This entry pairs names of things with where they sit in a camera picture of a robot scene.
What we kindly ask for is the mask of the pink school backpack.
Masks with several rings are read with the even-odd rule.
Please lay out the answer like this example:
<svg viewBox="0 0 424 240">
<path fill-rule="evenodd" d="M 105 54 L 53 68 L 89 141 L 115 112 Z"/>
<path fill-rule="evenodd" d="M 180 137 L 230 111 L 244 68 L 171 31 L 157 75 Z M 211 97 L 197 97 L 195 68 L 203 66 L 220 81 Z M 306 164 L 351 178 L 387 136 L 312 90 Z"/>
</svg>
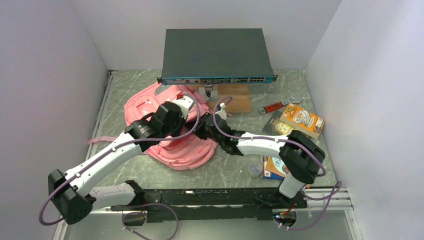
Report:
<svg viewBox="0 0 424 240">
<path fill-rule="evenodd" d="M 156 112 L 160 104 L 172 102 L 183 97 L 190 98 L 195 106 L 189 111 L 186 123 L 181 131 L 182 138 L 166 139 L 141 154 L 154 157 L 174 170 L 195 169 L 205 164 L 215 152 L 217 143 L 211 139 L 202 140 L 194 134 L 200 118 L 213 111 L 206 99 L 195 89 L 185 85 L 172 85 L 161 93 L 155 93 L 160 87 L 154 83 L 132 96 L 124 105 L 126 127 L 149 113 Z"/>
</svg>

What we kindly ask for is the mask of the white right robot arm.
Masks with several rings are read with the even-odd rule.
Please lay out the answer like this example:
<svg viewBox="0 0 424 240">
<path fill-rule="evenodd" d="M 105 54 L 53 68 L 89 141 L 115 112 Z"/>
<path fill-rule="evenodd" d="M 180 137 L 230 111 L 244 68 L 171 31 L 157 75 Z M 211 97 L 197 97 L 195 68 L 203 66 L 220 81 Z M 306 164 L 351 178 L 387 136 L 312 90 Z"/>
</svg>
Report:
<svg viewBox="0 0 424 240">
<path fill-rule="evenodd" d="M 299 130 L 288 135 L 258 135 L 232 129 L 218 115 L 206 113 L 193 133 L 202 140 L 213 140 L 229 155 L 261 155 L 281 160 L 289 171 L 275 194 L 276 203 L 282 208 L 295 201 L 301 188 L 313 184 L 319 171 L 326 173 L 326 154 Z"/>
</svg>

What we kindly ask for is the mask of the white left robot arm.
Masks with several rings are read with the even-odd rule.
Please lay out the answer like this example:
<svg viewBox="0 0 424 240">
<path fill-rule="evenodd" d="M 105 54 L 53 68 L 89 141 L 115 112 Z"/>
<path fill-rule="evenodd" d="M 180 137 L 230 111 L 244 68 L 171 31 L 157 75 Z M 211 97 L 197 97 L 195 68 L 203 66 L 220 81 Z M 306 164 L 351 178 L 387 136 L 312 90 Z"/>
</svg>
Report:
<svg viewBox="0 0 424 240">
<path fill-rule="evenodd" d="M 178 140 L 189 111 L 196 103 L 189 97 L 166 101 L 141 119 L 131 122 L 106 148 L 66 172 L 58 169 L 48 175 L 48 194 L 67 224 L 80 222 L 93 210 L 127 206 L 139 209 L 145 192 L 134 180 L 98 187 L 109 173 L 128 160 L 165 140 Z"/>
</svg>

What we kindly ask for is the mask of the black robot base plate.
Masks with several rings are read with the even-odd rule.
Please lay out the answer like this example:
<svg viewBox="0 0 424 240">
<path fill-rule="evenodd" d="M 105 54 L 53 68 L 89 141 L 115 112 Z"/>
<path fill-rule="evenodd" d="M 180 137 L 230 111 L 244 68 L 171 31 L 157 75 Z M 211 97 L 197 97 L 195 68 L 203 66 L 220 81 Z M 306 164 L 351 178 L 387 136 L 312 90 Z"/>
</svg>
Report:
<svg viewBox="0 0 424 240">
<path fill-rule="evenodd" d="M 301 193 L 294 198 L 281 195 L 277 187 L 145 189 L 144 204 L 113 205 L 114 212 L 146 213 L 147 223 L 174 220 L 272 220 L 273 214 L 288 209 L 305 209 L 308 204 Z M 165 206 L 172 208 L 174 216 Z"/>
</svg>

